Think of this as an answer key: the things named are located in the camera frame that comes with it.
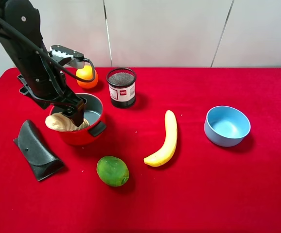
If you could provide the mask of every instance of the green lime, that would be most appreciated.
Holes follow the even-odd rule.
[[[126,164],[113,156],[101,158],[97,163],[96,171],[101,180],[112,187],[124,185],[129,179]]]

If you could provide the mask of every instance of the black mesh cup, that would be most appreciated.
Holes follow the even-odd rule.
[[[112,104],[117,108],[128,108],[135,101],[136,73],[128,68],[116,68],[106,76]]]

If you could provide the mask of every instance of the pot handle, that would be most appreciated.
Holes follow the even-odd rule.
[[[88,133],[90,135],[92,135],[93,137],[97,137],[98,135],[100,135],[105,129],[106,129],[106,125],[100,121],[98,124],[96,124],[93,128],[88,130]]]

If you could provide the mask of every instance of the red pot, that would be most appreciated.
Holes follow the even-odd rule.
[[[78,93],[77,96],[87,100],[84,118],[88,120],[89,127],[72,132],[58,131],[58,134],[64,142],[74,146],[85,145],[93,142],[106,129],[104,107],[101,100],[96,96],[87,93]],[[50,115],[61,111],[61,108],[53,106],[50,111]]]

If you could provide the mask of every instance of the banana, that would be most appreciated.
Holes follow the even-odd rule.
[[[174,113],[166,111],[165,117],[165,140],[163,146],[152,155],[144,158],[145,164],[149,166],[161,166],[168,162],[176,149],[177,143],[177,122]]]

